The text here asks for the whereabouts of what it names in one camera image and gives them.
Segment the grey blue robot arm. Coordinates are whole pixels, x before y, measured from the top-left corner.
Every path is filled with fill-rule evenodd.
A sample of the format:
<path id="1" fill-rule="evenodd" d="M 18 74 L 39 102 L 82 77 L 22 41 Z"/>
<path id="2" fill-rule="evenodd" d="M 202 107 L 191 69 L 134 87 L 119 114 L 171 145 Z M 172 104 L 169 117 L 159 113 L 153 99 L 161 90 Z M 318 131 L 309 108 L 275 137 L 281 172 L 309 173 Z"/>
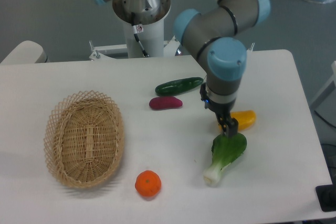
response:
<path id="1" fill-rule="evenodd" d="M 122 21 L 130 58 L 161 57 L 166 45 L 163 21 L 171 9 L 170 0 L 94 0 L 112 3 Z M 269 0 L 216 0 L 217 8 L 201 14 L 194 9 L 181 12 L 173 30 L 176 40 L 206 72 L 200 89 L 205 107 L 216 114 L 228 137 L 236 135 L 238 122 L 230 115 L 241 78 L 246 69 L 247 51 L 234 36 L 264 21 L 270 13 Z"/>

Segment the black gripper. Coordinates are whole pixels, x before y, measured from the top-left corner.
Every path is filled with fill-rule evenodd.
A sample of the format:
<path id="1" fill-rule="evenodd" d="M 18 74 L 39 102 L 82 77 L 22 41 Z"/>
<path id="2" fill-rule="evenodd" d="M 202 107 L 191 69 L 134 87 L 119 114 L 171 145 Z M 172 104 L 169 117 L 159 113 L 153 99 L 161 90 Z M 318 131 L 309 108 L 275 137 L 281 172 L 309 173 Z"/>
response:
<path id="1" fill-rule="evenodd" d="M 231 117 L 230 111 L 236 101 L 236 92 L 230 95 L 219 95 L 213 92 L 206 83 L 200 88 L 201 100 L 204 107 L 216 114 L 218 125 L 228 138 L 235 136 L 238 132 L 238 121 Z"/>

